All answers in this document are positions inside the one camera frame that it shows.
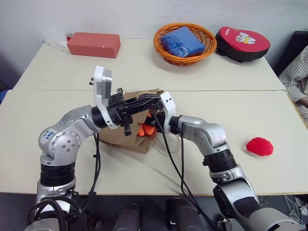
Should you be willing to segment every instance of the brown paper bag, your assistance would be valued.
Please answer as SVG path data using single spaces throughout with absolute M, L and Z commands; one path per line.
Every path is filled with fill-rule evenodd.
M 138 92 L 127 92 L 124 94 L 124 99 L 129 100 L 135 97 L 139 97 L 141 94 L 157 94 L 159 90 L 147 90 L 147 91 L 138 91 Z M 146 120 L 148 115 L 148 110 L 144 112 L 137 113 L 133 115 L 133 123 L 130 124 L 131 135 L 125 136 L 124 128 L 119 127 L 117 129 L 104 128 L 100 133 L 100 141 L 121 149 L 126 149 L 129 151 L 146 154 L 150 147 L 152 146 L 156 132 L 151 136 L 137 136 L 141 124 Z

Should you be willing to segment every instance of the cartoon print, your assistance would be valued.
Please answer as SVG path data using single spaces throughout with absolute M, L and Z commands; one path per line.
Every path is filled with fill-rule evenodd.
M 240 32 L 240 35 L 236 36 L 235 40 L 246 44 L 254 44 L 256 41 L 254 38 L 249 37 L 249 35 L 244 32 Z

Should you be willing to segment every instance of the red sponge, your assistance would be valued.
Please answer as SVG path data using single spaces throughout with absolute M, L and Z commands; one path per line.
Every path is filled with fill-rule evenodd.
M 274 147 L 268 140 L 261 137 L 256 137 L 246 144 L 246 149 L 259 156 L 265 156 L 271 155 Z
M 67 46 L 72 54 L 116 58 L 120 49 L 119 35 L 75 33 Z

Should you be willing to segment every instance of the white wall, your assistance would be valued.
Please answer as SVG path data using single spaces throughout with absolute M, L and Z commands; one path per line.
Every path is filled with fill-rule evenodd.
M 296 30 L 308 29 L 307 0 L 0 0 L 0 55 L 20 75 L 41 46 L 76 31 L 152 38 L 172 22 L 222 26 L 267 37 L 273 65 Z

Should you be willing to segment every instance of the red box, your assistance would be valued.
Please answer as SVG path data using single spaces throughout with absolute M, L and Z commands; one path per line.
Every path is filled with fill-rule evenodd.
M 77 32 L 67 46 L 72 54 L 116 58 L 121 44 L 119 35 Z

